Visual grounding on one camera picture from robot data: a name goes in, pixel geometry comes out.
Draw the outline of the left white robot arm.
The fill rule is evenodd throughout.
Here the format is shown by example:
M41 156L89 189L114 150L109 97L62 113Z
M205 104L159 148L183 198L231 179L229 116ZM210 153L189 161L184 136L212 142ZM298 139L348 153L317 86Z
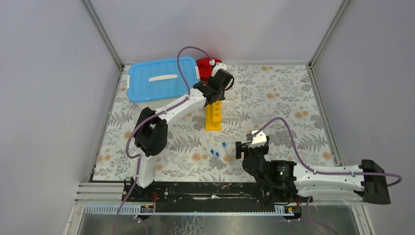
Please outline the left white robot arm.
M193 85L189 94L172 103L152 110L141 111L134 128L134 145L138 148L139 163L133 195L140 201L151 197L150 185L154 181L156 156L166 147L169 125L184 118L189 113L225 99L225 89L233 84L234 77L225 69L217 70L207 82Z

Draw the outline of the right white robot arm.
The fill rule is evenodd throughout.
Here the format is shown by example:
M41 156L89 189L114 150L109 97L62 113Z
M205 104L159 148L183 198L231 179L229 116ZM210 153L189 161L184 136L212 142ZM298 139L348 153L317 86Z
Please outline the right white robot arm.
M385 171L375 161L335 167L304 167L293 161L268 161L269 144L251 147L250 142L235 143L236 158L242 168L262 186L264 193L275 193L288 202L298 197L339 196L365 203L391 203Z

